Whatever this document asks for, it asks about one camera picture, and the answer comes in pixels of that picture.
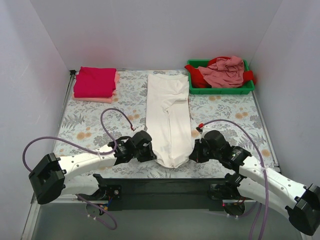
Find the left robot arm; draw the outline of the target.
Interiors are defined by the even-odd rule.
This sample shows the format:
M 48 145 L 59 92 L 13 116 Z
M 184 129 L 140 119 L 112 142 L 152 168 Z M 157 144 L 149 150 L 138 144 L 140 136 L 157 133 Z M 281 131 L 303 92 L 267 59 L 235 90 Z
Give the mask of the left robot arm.
M 128 163 L 132 159 L 143 163 L 156 158 L 151 136 L 140 130 L 133 136 L 122 136 L 85 153 L 61 157 L 49 153 L 28 177 L 40 205 L 51 203 L 61 195 L 105 202 L 111 198 L 120 199 L 121 186 L 108 183 L 100 174 L 88 175 L 88 172 Z

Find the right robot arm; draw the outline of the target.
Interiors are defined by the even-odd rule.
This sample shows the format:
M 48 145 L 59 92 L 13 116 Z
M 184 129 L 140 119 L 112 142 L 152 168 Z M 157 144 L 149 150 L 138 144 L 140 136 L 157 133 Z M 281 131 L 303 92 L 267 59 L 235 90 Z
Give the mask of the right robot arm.
M 219 198 L 245 197 L 282 214 L 292 226 L 313 236 L 320 226 L 320 188 L 291 180 L 262 163 L 249 151 L 231 146 L 217 130 L 206 131 L 195 140 L 190 160 L 204 163 L 218 160 L 234 174 L 214 188 Z

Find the white printed t-shirt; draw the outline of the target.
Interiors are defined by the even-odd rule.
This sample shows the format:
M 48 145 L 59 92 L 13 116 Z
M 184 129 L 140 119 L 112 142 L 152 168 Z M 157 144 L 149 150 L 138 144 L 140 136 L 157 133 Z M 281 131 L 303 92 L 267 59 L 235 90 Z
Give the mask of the white printed t-shirt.
M 149 74 L 146 127 L 158 164 L 178 168 L 193 150 L 189 112 L 189 81 L 183 74 Z

